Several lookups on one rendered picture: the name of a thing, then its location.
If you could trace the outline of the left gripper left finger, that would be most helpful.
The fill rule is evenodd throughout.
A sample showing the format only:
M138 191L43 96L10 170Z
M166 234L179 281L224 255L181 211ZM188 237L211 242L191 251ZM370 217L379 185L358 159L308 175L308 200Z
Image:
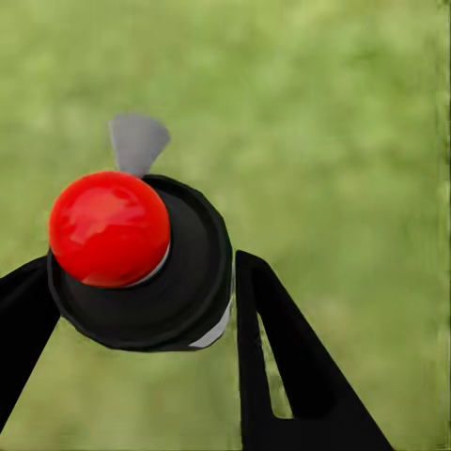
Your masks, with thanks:
M0 428L8 421L60 316L48 287L47 256L0 279Z

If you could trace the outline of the pesticide atomizer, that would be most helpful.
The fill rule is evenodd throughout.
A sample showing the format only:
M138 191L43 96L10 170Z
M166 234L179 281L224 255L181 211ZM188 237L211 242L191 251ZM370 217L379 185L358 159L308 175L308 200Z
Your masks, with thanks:
M202 192L148 170L170 143L156 118L109 120L118 172L66 188L50 214L59 313L110 350L197 351L219 339L236 285L224 217Z

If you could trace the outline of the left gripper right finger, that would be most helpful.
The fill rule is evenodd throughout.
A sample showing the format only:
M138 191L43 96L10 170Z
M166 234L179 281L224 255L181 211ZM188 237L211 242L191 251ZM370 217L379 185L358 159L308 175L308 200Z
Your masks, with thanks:
M236 253L242 451L394 451L266 260ZM257 313L294 418L272 412Z

